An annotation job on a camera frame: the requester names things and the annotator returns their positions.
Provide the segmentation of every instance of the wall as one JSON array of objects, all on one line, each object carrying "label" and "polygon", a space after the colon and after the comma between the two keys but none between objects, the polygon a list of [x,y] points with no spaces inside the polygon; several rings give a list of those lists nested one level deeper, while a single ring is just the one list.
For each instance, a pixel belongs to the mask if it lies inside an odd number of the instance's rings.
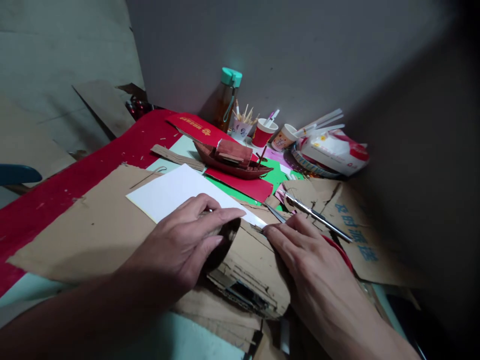
[{"label": "wall", "polygon": [[463,348],[478,343],[478,57],[455,31],[358,109],[349,134],[369,143],[358,180],[386,239],[429,276],[418,295]]},{"label": "wall", "polygon": [[221,67],[241,106],[304,125],[349,110],[449,22],[435,0],[127,0],[150,101],[211,117]]},{"label": "wall", "polygon": [[0,49],[0,91],[67,151],[109,142],[72,84],[144,85],[124,0],[1,1]]}]

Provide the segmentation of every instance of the paper cup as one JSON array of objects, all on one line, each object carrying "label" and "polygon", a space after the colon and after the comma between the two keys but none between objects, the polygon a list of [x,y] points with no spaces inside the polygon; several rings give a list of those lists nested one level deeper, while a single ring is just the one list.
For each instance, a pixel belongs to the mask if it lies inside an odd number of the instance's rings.
[{"label": "paper cup", "polygon": [[271,142],[271,147],[276,151],[282,151],[297,141],[298,137],[294,135],[297,129],[292,125],[285,124],[281,128],[280,132],[275,136]]},{"label": "paper cup", "polygon": [[279,126],[274,122],[270,125],[270,127],[266,127],[266,122],[267,119],[265,118],[258,119],[255,132],[251,138],[251,144],[259,149],[263,149],[269,142],[272,134],[279,129]]},{"label": "paper cup", "polygon": [[231,137],[238,141],[244,141],[253,125],[241,122],[234,117],[233,126],[231,127]]}]

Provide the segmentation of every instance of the left hand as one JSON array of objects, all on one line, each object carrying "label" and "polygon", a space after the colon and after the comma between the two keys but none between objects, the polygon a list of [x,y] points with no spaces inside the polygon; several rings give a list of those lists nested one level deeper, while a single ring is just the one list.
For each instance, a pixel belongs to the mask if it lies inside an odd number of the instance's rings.
[{"label": "left hand", "polygon": [[[205,210],[211,212],[199,218]],[[238,208],[221,208],[204,193],[191,197],[156,225],[119,271],[154,274],[181,297],[195,286],[205,261],[222,240],[208,234],[245,214]]]}]

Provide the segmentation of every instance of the bottle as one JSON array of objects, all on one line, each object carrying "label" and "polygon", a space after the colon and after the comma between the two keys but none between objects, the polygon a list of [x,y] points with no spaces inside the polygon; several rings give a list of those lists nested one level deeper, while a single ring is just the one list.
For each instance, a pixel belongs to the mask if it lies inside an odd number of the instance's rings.
[{"label": "bottle", "polygon": [[228,67],[221,68],[221,84],[218,88],[218,100],[213,124],[224,133],[229,129],[230,117],[234,110],[242,76],[242,73],[236,70]]}]

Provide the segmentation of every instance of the amber liquid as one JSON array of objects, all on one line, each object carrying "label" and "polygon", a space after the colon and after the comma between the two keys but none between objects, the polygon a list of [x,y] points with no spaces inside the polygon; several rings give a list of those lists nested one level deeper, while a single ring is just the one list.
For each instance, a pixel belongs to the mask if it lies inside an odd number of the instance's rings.
[{"label": "amber liquid", "polygon": [[218,101],[213,124],[224,133],[227,133],[229,130],[230,118],[235,107],[235,99],[237,98],[236,90],[226,85],[220,86],[218,90]]}]

